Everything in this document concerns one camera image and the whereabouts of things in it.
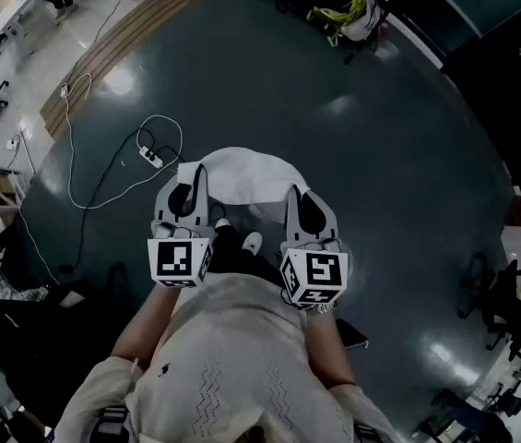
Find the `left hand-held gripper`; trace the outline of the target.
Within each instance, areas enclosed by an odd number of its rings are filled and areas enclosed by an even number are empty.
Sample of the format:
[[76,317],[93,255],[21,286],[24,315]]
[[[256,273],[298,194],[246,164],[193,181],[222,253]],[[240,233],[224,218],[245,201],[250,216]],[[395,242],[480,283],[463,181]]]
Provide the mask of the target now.
[[151,279],[166,288],[201,286],[213,256],[214,232],[199,233],[193,228],[177,226],[193,213],[196,226],[208,224],[207,169],[199,164],[193,186],[178,182],[173,176],[156,197],[148,239],[148,260]]

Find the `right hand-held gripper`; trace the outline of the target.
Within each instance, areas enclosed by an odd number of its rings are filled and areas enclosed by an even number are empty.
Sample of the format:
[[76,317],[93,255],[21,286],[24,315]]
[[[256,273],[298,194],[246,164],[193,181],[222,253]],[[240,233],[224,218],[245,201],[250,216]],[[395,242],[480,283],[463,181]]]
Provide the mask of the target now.
[[290,188],[287,240],[299,241],[303,236],[321,242],[284,249],[279,270],[292,305],[317,312],[335,305],[347,290],[349,255],[342,251],[338,239],[333,239],[337,232],[337,217],[324,200],[314,191],[302,195],[297,186]]

